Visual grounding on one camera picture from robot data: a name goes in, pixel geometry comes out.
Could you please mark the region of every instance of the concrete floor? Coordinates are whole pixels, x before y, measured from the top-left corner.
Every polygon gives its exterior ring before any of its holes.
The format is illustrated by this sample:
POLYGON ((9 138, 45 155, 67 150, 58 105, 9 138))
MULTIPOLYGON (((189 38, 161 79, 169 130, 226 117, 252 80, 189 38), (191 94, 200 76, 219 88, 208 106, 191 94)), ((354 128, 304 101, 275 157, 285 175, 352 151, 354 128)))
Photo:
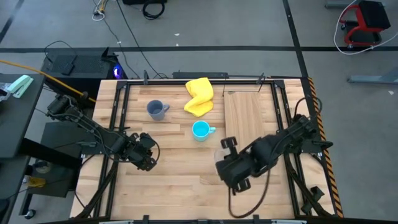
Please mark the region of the concrete floor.
MULTIPOLYGON (((12 14, 17 0, 0 1, 0 27, 12 14)), ((383 1, 392 27, 382 36, 388 39, 398 29, 398 2, 383 1)), ((327 10, 319 0, 290 0, 290 8, 301 46, 332 47, 335 23, 341 10, 327 10)), ((91 20, 92 0, 25 0, 0 43, 5 48, 42 48, 64 40, 72 47, 117 47, 104 22, 91 20)), ((282 1, 277 0, 170 0, 164 15, 147 21, 142 14, 122 5, 141 46, 294 46, 282 1)), ((106 20, 123 47, 135 47, 118 11, 109 1, 106 20)), ((339 43, 342 33, 339 32, 339 43)), ((398 46, 398 39, 388 43, 398 46)), ((201 51, 146 52, 151 64, 172 72, 229 72, 230 74, 300 77, 294 51, 201 51)), ((126 52, 136 71, 148 67, 140 53, 126 52)), ((308 74, 322 99, 326 136, 335 145, 330 154, 346 217, 398 220, 398 88, 392 85, 352 85, 350 75, 383 74, 397 66, 398 52, 368 52, 345 56, 338 52, 303 52, 308 74)), ((0 53, 0 58, 40 68, 43 53, 0 53)), ((30 73, 0 64, 0 73, 30 73)), ((37 107, 45 110, 53 93, 43 91, 37 107)), ((44 124, 50 120, 35 112, 26 136, 40 141, 44 124)), ((31 220, 17 216, 23 194, 10 223, 42 223, 65 220, 73 194, 67 198, 35 196, 31 220)))

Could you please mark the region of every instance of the white cable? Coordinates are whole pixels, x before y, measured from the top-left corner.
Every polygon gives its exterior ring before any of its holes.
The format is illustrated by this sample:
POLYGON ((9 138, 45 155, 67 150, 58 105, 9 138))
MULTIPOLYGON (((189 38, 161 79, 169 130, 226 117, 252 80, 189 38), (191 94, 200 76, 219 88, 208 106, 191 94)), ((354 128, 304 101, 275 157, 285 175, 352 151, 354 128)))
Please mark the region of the white cable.
POLYGON ((91 17, 94 21, 101 21, 101 20, 103 20, 103 19, 105 19, 105 14, 103 14, 102 12, 100 12, 100 11, 97 11, 97 13, 99 14, 99 15, 101 15, 102 17, 100 18, 100 19, 94 19, 94 14, 93 14, 93 16, 91 17))
POLYGON ((349 5, 343 10, 343 12, 341 12, 340 16, 338 17, 337 24, 336 24, 335 36, 333 37, 333 41, 334 41, 334 43, 335 43, 335 46, 336 46, 337 50, 340 51, 342 54, 345 54, 345 55, 356 55, 356 54, 363 53, 363 52, 365 52, 365 51, 367 51, 367 50, 373 50, 373 49, 376 48, 376 47, 380 47, 380 46, 382 46, 382 45, 384 45, 384 44, 386 44, 386 43, 392 41, 394 38, 396 38, 396 37, 398 36, 398 32, 397 32, 393 37, 391 37, 390 39, 384 41, 383 43, 377 44, 377 45, 375 45, 375 46, 371 46, 370 48, 365 49, 365 50, 361 50, 361 51, 359 51, 359 52, 346 53, 346 52, 341 51, 340 48, 337 46, 337 43, 336 43, 336 34, 337 34, 337 30, 338 30, 338 25, 340 24, 340 19, 341 19, 343 13, 345 12, 345 10, 347 10, 347 8, 349 8, 349 7, 350 7, 352 4, 354 4, 356 1, 357 1, 357 0, 354 0, 353 2, 351 2, 351 4, 349 4, 349 5))
POLYGON ((95 5, 95 7, 93 9, 93 16, 91 17, 91 19, 94 20, 94 21, 101 21, 101 20, 105 19, 105 14, 103 14, 100 10, 98 10, 98 6, 100 5, 101 1, 102 0, 99 0, 98 3, 95 5), (94 16, 95 16, 96 13, 98 13, 102 17, 100 19, 95 19, 94 16))

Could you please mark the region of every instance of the black desk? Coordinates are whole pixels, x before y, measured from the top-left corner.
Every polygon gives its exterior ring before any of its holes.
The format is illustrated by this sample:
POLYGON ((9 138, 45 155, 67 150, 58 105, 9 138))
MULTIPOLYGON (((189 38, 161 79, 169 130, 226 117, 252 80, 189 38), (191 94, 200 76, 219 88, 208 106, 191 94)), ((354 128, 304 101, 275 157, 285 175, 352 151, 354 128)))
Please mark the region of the black desk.
MULTIPOLYGON (((21 75, 0 75, 0 82, 12 83, 21 75)), ((42 90, 44 76, 29 75, 34 79, 26 92, 17 99, 10 96, 0 102, 0 198, 16 194, 22 183, 29 156, 18 155, 19 146, 32 117, 42 90)), ((14 207, 16 196, 9 199, 7 212, 1 223, 7 223, 14 207)))
MULTIPOLYGON (((12 83, 20 76, 0 75, 0 82, 12 83)), ((30 157, 50 162, 52 168, 45 174, 40 174, 35 169, 29 173, 45 179, 47 184, 27 190, 19 215, 27 213, 33 194, 65 197, 69 190, 75 189, 81 167, 80 149, 52 149, 50 147, 57 145, 39 144, 24 137, 44 83, 43 75, 29 76, 34 81, 21 98, 10 96, 8 100, 0 102, 0 199, 8 199, 9 203, 0 224, 8 222, 17 198, 14 194, 21 187, 30 157)))

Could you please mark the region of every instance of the red stool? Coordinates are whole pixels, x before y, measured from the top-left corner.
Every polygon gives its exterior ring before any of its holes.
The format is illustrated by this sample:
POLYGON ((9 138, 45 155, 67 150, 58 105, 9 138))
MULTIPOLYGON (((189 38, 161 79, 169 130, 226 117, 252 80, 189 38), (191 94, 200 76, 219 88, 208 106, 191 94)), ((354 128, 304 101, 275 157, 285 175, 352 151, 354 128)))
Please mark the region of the red stool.
POLYGON ((381 2, 361 1, 345 9, 340 20, 341 30, 346 30, 344 41, 348 48, 355 45, 370 47, 381 42, 380 32, 390 28, 386 11, 381 2), (342 17, 351 9, 355 9, 357 21, 345 21, 342 17))

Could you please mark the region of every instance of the wooden board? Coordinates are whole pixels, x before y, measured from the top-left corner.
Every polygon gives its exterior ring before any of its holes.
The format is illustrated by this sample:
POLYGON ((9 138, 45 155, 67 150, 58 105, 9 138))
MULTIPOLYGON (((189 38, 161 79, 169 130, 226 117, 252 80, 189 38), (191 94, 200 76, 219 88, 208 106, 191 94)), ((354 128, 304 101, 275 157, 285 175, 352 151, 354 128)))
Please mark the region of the wooden board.
POLYGON ((259 98, 256 91, 224 93, 225 133, 226 137, 235 136, 237 150, 264 136, 259 98))
MULTIPOLYGON (((291 109, 304 94, 300 80, 286 80, 286 91, 291 109)), ((109 126, 116 81, 101 82, 93 119, 104 127, 109 126)), ((112 220, 142 219, 150 215, 151 219, 230 219, 228 213, 227 187, 217 176, 214 152, 221 148, 220 140, 226 137, 223 85, 213 85, 214 108, 196 118, 183 110, 191 99, 184 85, 147 85, 132 86, 125 126, 132 132, 147 131, 160 145, 162 153, 159 164, 150 172, 137 170, 132 164, 120 164, 116 189, 114 192, 112 220), (170 104, 163 121, 156 122, 146 113, 146 104, 150 100, 162 100, 170 104), (192 124, 205 120, 217 128, 205 142, 192 138, 192 124)), ((226 85, 225 91, 256 91, 258 85, 226 85)), ((123 103, 124 90, 121 92, 119 105, 123 103)), ((282 96, 278 91, 284 127, 287 127, 282 106, 282 96)), ((265 134, 275 134, 276 115, 271 88, 264 85, 259 93, 262 127, 265 134)), ((298 112, 308 114, 305 102, 298 107, 298 112)), ((121 107, 118 108, 116 125, 119 125, 121 107)), ((102 156, 95 156, 88 161, 80 172, 76 189, 84 204, 88 203, 98 187, 102 156)), ((308 188, 319 186, 325 193, 320 200, 323 207, 333 213, 333 206, 328 194, 328 187, 322 166, 310 155, 301 155, 303 171, 308 188)), ((242 214, 251 209, 258 201, 266 176, 252 179, 252 189, 233 197, 233 211, 242 214)), ((300 191, 298 201, 302 204, 300 191)), ((107 193, 102 201, 101 214, 107 200, 107 193)), ((71 217, 81 212, 81 205, 75 201, 71 217)), ((289 186, 283 157, 272 168, 271 184, 268 194, 256 211, 261 218, 293 218, 289 186)))

